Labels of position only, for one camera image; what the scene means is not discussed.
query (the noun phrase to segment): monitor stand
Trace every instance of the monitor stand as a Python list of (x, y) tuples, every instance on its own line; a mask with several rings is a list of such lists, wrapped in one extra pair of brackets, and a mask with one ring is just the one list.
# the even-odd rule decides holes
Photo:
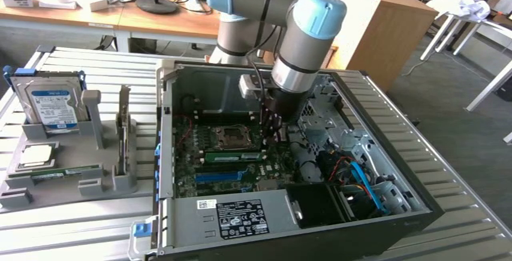
[(138, 7), (154, 14), (171, 14), (178, 10), (178, 5), (170, 0), (136, 0)]

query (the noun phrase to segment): gray parts holder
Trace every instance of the gray parts holder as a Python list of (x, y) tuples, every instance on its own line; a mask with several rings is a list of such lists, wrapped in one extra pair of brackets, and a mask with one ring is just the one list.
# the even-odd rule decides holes
[[(0, 212), (94, 199), (115, 198), (138, 190), (135, 157), (136, 121), (130, 120), (127, 160), (130, 170), (116, 175), (119, 164), (119, 133), (116, 121), (100, 120), (98, 104), (102, 94), (84, 90), (82, 100), (91, 120), (79, 122), (79, 130), (47, 134), (43, 124), (23, 125), (23, 132), (0, 185)], [(43, 165), (20, 169), (24, 150), (36, 145), (52, 147)]]

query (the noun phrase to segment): hard drive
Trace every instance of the hard drive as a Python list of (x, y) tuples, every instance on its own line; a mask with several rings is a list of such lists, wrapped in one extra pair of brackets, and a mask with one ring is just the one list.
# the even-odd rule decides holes
[(6, 76), (16, 92), (27, 122), (43, 124), (50, 133), (78, 130), (78, 122), (88, 121), (82, 103), (86, 89), (83, 72), (46, 72), (20, 68)]

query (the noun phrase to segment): power supply label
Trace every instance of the power supply label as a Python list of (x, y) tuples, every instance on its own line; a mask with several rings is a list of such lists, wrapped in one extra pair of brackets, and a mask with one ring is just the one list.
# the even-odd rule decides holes
[(78, 125), (75, 107), (68, 104), (71, 94), (67, 90), (32, 91), (34, 103), (42, 123), (50, 128), (71, 128)]
[(270, 233), (260, 199), (218, 203), (218, 217), (223, 239)]

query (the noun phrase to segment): aluminum profile table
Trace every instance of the aluminum profile table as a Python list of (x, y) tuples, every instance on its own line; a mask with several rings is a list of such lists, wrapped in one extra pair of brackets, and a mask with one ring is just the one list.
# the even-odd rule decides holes
[[(115, 118), (122, 84), (131, 86), (130, 110), (138, 120), (139, 191), (99, 200), (0, 214), (0, 260), (127, 260), (130, 226), (151, 215), (155, 147), (155, 65), (159, 55), (56, 48), (38, 53), (27, 67), (84, 70), (88, 89), (102, 90), (102, 119)], [(343, 80), (415, 170), (444, 216), (419, 234), (366, 260), (512, 260), (512, 234), (454, 168), (438, 154), (371, 79), (358, 71)], [(358, 119), (350, 115), (358, 126)], [(11, 91), (0, 100), (0, 179), (26, 114)]]

